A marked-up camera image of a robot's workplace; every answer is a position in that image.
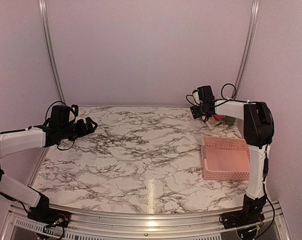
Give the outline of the clear zip top bag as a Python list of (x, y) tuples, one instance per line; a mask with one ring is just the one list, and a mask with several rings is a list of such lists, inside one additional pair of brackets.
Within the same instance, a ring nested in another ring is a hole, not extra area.
[(212, 129), (214, 127), (228, 128), (234, 126), (237, 122), (237, 119), (230, 116), (224, 115), (213, 115), (206, 121), (206, 125)]

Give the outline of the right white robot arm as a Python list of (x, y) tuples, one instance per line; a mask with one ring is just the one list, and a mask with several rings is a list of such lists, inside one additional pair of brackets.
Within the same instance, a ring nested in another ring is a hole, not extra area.
[(257, 200), (266, 193), (264, 187), (269, 169), (269, 150), (275, 133), (274, 118), (265, 102), (216, 99), (211, 86), (198, 87), (191, 93), (191, 113), (194, 119), (207, 121), (213, 115), (227, 116), (243, 121), (242, 137), (249, 145), (250, 177), (246, 196)]

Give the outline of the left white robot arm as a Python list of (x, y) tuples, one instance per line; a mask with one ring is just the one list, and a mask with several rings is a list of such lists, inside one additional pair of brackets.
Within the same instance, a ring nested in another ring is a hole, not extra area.
[[(59, 146), (63, 140), (75, 142), (78, 138), (95, 132), (98, 124), (90, 117), (78, 119), (78, 106), (66, 106), (55, 102), (48, 108), (42, 125), (23, 129), (0, 131), (0, 160), (14, 153), (29, 149)], [(54, 218), (54, 211), (46, 203), (47, 199), (32, 188), (9, 177), (0, 165), (0, 194), (35, 208), (35, 215), (48, 223)]]

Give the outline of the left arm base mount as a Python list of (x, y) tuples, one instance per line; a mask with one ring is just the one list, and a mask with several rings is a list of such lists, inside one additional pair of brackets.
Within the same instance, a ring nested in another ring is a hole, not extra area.
[(49, 208), (45, 213), (37, 212), (32, 209), (27, 214), (27, 217), (31, 220), (46, 224), (46, 228), (53, 227), (68, 227), (71, 213), (68, 211)]

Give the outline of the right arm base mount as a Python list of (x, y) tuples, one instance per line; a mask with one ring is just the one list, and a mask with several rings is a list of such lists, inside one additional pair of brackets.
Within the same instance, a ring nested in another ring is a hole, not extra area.
[(263, 221), (265, 219), (263, 207), (266, 204), (266, 200), (266, 196), (252, 199), (245, 194), (242, 209), (221, 214), (219, 221), (225, 229), (242, 227)]

